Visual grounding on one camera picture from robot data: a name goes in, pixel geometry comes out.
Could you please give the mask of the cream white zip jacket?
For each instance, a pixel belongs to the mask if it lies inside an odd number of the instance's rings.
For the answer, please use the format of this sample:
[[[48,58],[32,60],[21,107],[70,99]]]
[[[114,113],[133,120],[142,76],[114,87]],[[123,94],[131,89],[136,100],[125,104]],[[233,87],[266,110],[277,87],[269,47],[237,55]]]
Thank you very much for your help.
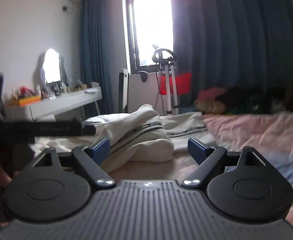
[[[110,141],[110,152],[101,164],[106,172],[128,161],[170,161],[174,154],[188,151],[191,137],[208,146],[215,144],[200,112],[161,116],[146,104],[133,113],[98,115],[85,122],[96,127],[96,140]]]

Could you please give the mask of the pile of clothes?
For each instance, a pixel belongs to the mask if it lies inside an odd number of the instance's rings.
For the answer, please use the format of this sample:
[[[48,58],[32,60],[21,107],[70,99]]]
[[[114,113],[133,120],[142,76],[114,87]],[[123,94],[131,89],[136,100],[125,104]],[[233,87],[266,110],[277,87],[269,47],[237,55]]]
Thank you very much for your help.
[[[197,111],[213,115],[275,114],[293,112],[293,82],[270,87],[220,88],[203,90],[194,101]]]

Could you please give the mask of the orange box on desk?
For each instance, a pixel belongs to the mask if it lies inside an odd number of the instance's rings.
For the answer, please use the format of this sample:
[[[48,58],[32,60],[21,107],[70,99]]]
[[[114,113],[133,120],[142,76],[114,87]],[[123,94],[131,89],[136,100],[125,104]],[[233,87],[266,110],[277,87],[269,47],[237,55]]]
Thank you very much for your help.
[[[26,98],[20,98],[20,99],[14,99],[10,101],[10,106],[18,106],[18,107],[22,107],[25,105],[29,105],[35,102],[39,102],[41,101],[41,96],[40,95],[36,95],[36,96],[29,96]]]

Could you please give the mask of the white vanity desk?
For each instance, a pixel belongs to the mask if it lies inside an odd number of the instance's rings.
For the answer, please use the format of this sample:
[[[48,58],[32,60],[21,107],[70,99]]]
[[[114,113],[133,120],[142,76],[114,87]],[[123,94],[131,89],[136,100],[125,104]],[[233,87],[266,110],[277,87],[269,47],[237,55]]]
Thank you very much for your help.
[[[55,120],[60,115],[71,110],[95,103],[102,99],[101,87],[88,88],[79,92],[69,93],[53,99],[44,99],[26,106],[9,106],[7,113],[9,120]]]

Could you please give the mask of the vanity mirror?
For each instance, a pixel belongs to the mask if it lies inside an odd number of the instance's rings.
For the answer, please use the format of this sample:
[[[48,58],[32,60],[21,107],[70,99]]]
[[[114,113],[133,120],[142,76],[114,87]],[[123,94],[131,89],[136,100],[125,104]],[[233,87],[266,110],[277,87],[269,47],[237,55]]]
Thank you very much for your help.
[[[67,82],[64,57],[53,48],[48,49],[44,54],[40,77],[42,82],[49,86]]]

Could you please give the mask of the teal curtain left panel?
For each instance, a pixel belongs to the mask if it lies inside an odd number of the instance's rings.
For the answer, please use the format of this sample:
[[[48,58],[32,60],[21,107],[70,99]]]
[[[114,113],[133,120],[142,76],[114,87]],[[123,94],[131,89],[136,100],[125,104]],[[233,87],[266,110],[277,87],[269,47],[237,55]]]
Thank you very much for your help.
[[[97,82],[102,100],[102,114],[113,110],[110,68],[107,59],[106,0],[81,0],[80,12],[80,74],[85,83]]]

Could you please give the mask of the teal curtain panel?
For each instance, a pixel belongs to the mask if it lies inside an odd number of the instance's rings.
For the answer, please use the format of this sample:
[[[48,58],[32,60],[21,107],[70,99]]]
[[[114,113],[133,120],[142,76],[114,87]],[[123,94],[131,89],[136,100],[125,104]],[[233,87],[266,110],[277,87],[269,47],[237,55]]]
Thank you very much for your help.
[[[171,0],[178,69],[190,106],[211,87],[267,90],[293,80],[292,0]]]
[[[110,68],[107,59],[106,0],[81,0],[80,12],[80,74],[85,83],[97,82],[102,100],[102,114],[113,110]]]

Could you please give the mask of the red storage bag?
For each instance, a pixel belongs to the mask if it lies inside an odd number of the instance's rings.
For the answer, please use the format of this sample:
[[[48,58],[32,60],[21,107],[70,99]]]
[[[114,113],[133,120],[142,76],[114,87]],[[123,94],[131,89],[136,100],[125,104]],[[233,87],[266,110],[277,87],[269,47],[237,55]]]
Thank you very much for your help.
[[[191,91],[191,73],[180,74],[175,77],[176,90],[178,95],[185,95]],[[160,94],[166,95],[166,77],[160,78]]]

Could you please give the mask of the white radiator heater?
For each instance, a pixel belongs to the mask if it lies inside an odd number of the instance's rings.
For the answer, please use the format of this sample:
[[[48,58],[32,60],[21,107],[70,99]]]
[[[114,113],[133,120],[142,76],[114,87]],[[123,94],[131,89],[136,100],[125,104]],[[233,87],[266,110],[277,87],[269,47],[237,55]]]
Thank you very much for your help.
[[[156,107],[158,85],[155,73],[142,72],[130,75],[123,68],[118,78],[118,113],[132,113],[144,104]]]

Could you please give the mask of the teal curtain right panel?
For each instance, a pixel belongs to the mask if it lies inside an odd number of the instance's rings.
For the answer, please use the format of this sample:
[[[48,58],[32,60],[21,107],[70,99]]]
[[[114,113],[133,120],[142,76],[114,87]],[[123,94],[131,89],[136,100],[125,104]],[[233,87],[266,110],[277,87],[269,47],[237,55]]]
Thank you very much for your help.
[[[178,69],[190,106],[211,87],[267,90],[293,80],[292,0],[171,0]]]

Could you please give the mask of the bright window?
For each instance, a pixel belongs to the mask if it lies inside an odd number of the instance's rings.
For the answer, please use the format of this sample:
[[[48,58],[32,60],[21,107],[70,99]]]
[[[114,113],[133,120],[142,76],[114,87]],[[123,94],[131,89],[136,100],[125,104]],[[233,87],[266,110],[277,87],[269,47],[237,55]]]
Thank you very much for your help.
[[[173,50],[171,0],[125,0],[127,38],[132,74],[152,73],[158,48]]]

